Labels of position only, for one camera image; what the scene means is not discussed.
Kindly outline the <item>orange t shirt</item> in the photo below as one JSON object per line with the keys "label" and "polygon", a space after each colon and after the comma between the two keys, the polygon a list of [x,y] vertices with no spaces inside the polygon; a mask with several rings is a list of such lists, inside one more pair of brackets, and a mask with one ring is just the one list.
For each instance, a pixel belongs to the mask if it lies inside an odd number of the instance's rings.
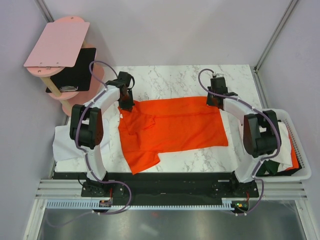
{"label": "orange t shirt", "polygon": [[135,101],[120,109],[123,156],[138,174],[160,162],[159,154],[229,145],[220,110],[205,96]]}

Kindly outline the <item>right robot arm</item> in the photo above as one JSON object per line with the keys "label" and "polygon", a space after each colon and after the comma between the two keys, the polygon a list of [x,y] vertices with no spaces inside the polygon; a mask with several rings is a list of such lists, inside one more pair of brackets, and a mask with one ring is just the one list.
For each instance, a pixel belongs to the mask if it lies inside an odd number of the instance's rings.
{"label": "right robot arm", "polygon": [[256,172],[264,161],[278,155],[281,136],[275,110],[256,109],[244,102],[236,93],[229,92],[225,78],[214,76],[207,88],[209,106],[217,107],[237,118],[242,133],[244,157],[234,171],[236,180],[229,184],[229,191],[235,197],[247,191],[246,183],[254,180]]}

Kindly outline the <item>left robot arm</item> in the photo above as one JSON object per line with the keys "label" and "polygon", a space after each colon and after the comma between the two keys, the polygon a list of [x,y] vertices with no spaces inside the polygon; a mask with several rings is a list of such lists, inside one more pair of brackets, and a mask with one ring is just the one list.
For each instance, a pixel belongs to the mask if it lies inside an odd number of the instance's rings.
{"label": "left robot arm", "polygon": [[104,89],[91,100],[82,105],[75,104],[71,110],[69,136],[74,140],[76,148],[83,152],[87,178],[95,181],[92,191],[99,197],[106,196],[110,191],[108,172],[101,154],[103,114],[115,102],[121,110],[131,112],[135,103],[130,85],[134,84],[134,77],[121,71],[116,79],[107,81]]}

